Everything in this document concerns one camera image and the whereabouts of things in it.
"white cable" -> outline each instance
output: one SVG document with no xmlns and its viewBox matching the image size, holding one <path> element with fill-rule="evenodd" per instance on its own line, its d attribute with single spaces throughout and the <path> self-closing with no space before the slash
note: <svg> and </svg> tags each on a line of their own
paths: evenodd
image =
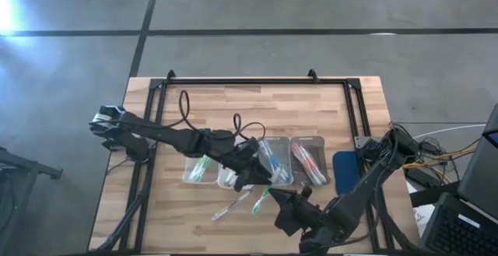
<svg viewBox="0 0 498 256">
<path fill-rule="evenodd" d="M 461 129 L 461 128 L 478 128 L 478 127 L 484 127 L 484 126 L 486 126 L 486 124 L 471 124 L 471 125 L 467 125 L 467 126 L 460 126 L 460 127 L 454 127 L 454 128 L 445 128 L 445 129 L 442 129 L 442 130 L 439 130 L 439 131 L 427 132 L 426 134 L 423 134 L 423 135 L 417 135 L 417 136 L 413 137 L 413 139 L 421 138 L 423 136 L 433 135 L 433 134 L 440 133 L 440 132 L 453 131 L 453 130 L 457 130 L 457 129 Z"/>
</svg>

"yellow cable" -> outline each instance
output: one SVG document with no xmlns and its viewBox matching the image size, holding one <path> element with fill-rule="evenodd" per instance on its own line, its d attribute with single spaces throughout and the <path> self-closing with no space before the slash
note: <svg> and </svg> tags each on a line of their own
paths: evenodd
<svg viewBox="0 0 498 256">
<path fill-rule="evenodd" d="M 444 174 L 443 174 L 443 172 L 442 172 L 441 170 L 438 170 L 437 168 L 432 167 L 432 166 L 427 166 L 427 168 L 430 168 L 431 170 L 434 170 L 434 171 L 436 171 L 437 173 L 441 174 L 441 176 L 443 177 L 443 179 L 446 179 L 446 181 L 448 181 L 448 183 L 451 183 L 450 178 L 448 178 L 446 175 L 444 175 Z"/>
<path fill-rule="evenodd" d="M 464 155 L 464 154 L 472 153 L 472 152 L 474 152 L 474 150 L 475 150 L 475 148 L 468 148 L 468 149 L 458 151 L 458 152 L 446 153 L 446 154 L 443 154 L 440 156 L 436 156 L 436 157 L 432 158 L 429 162 L 426 162 L 426 163 L 407 163 L 403 166 L 403 168 L 408 169 L 408 168 L 413 168 L 413 167 L 425 167 L 425 166 L 428 166 L 429 163 L 432 163 L 435 160 L 447 158 L 449 156 L 457 156 L 457 155 Z"/>
</svg>

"paper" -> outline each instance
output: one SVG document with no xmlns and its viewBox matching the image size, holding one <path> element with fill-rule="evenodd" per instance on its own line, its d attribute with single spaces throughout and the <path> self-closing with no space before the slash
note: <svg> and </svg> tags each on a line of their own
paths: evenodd
<svg viewBox="0 0 498 256">
<path fill-rule="evenodd" d="M 408 186 L 408 192 L 410 194 L 417 191 L 408 181 L 406 181 L 406 186 Z M 423 235 L 423 231 L 426 229 L 427 223 L 429 222 L 430 216 L 433 214 L 434 209 L 434 205 L 422 205 L 413 209 L 413 214 L 415 214 L 415 220 L 417 222 L 420 236 Z"/>
</svg>

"clear plastic container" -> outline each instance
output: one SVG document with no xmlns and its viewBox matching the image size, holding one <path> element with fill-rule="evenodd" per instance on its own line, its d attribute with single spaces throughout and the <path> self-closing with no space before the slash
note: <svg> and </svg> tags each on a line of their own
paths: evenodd
<svg viewBox="0 0 498 256">
<path fill-rule="evenodd" d="M 183 180 L 190 184 L 214 184 L 218 180 L 218 165 L 207 156 L 187 158 Z"/>
<path fill-rule="evenodd" d="M 324 153 L 324 138 L 303 136 L 290 139 L 294 183 L 302 185 L 325 186 L 330 183 Z"/>
<path fill-rule="evenodd" d="M 259 161 L 272 175 L 275 174 L 277 167 L 281 168 L 281 173 L 278 177 L 273 178 L 274 186 L 291 185 L 294 181 L 293 168 L 290 159 L 290 140 L 285 136 L 266 137 L 265 141 L 259 142 L 258 157 Z M 270 148 L 270 153 L 264 151 L 263 146 Z"/>
<path fill-rule="evenodd" d="M 223 189 L 233 189 L 235 185 L 235 180 L 237 179 L 237 175 L 235 175 L 235 171 L 223 166 L 219 165 L 219 173 L 218 173 L 218 186 Z M 253 185 L 245 185 L 242 189 L 247 190 L 251 189 Z"/>
</svg>

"sunlight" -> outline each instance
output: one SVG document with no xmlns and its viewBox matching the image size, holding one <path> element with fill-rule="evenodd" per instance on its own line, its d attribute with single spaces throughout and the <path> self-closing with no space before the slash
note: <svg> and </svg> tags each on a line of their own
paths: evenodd
<svg viewBox="0 0 498 256">
<path fill-rule="evenodd" d="M 9 34 L 19 26 L 14 19 L 15 0 L 0 0 L 0 33 Z"/>
</svg>

